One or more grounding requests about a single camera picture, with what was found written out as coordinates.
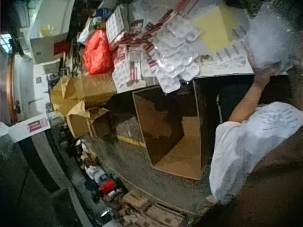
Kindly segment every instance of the yellow paper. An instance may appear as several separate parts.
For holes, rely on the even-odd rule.
[[[216,53],[232,42],[232,29],[239,25],[237,18],[227,6],[217,6],[194,20],[202,30],[201,38],[207,48]]]

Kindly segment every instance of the red bag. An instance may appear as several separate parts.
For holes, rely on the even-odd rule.
[[[109,51],[106,32],[98,30],[89,40],[84,52],[85,66],[92,74],[110,73],[113,61]]]

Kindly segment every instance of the person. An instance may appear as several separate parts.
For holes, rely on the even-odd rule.
[[[254,67],[249,51],[248,57],[254,82],[215,134],[209,182],[219,204],[237,196],[257,163],[303,125],[303,112],[290,104],[258,106],[270,77],[279,72],[279,63],[261,70]]]

